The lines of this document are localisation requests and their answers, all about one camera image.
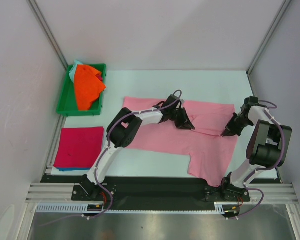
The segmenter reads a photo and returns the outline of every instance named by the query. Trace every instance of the folded red cloth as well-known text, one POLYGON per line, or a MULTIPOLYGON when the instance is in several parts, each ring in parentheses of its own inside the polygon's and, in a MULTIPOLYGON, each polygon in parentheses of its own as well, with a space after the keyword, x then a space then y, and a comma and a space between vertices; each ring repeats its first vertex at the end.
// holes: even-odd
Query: folded red cloth
POLYGON ((91 168, 101 153, 104 131, 101 126, 63 128, 53 166, 58 169, 91 168))

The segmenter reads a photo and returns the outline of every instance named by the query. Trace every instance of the white table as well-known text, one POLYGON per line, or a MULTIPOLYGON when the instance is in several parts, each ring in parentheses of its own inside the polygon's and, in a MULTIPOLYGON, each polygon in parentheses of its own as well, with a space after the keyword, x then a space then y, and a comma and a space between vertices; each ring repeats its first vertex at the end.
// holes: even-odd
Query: white table
MULTIPOLYGON (((238 113, 244 99, 252 96, 245 71, 109 71, 100 116, 67 117, 65 128, 87 128, 108 125, 118 114, 124 97, 166 99, 175 90, 182 90, 182 99, 220 104, 234 104, 238 113)), ((232 162, 227 170, 236 170, 246 159, 246 149, 254 128, 246 127, 239 137, 232 162)), ((111 165, 108 176, 187 177, 190 157, 136 149, 124 149, 111 165)), ((83 175, 86 171, 61 172, 52 175, 83 175)), ((276 179, 276 170, 258 178, 276 179)))

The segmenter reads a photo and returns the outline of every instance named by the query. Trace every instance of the light blue cloth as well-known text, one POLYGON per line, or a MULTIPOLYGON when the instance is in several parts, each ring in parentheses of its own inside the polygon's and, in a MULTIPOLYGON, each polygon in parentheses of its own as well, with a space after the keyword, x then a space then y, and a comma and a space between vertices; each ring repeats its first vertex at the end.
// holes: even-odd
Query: light blue cloth
POLYGON ((83 63, 78 60, 74 60, 73 67, 71 68, 71 70, 69 72, 69 77, 71 79, 71 82, 73 82, 73 83, 75 83, 75 73, 76 73, 78 65, 83 65, 83 63))

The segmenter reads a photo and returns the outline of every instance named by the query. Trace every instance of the pink cloth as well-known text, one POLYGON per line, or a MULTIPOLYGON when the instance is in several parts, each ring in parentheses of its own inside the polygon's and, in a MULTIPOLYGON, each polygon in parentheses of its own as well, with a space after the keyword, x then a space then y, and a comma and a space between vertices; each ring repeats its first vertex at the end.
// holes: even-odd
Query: pink cloth
MULTIPOLYGON (((165 99, 125 97, 123 106, 141 111, 161 101, 165 99)), ((172 121, 145 125, 128 148, 190 155, 188 174, 217 187, 226 174, 238 141, 237 136, 221 137, 235 106, 199 101, 185 101, 183 106, 195 130, 177 129, 172 121)))

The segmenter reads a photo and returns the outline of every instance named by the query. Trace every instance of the green basket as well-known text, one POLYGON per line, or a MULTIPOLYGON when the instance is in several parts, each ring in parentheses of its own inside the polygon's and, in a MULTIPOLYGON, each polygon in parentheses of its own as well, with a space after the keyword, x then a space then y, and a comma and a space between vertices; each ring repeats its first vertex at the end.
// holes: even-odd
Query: green basket
MULTIPOLYGON (((107 65, 102 64, 88 64, 89 66, 102 72, 103 83, 106 83, 106 69, 107 65)), ((100 94, 100 97, 92 104, 91 108, 87 111, 79 111, 75 96, 75 86, 69 77, 69 72, 73 65, 68 66, 65 74, 65 79, 62 87, 61 96, 59 99, 56 112, 66 117, 70 116, 96 116, 101 114, 102 101, 104 97, 104 91, 100 94)))

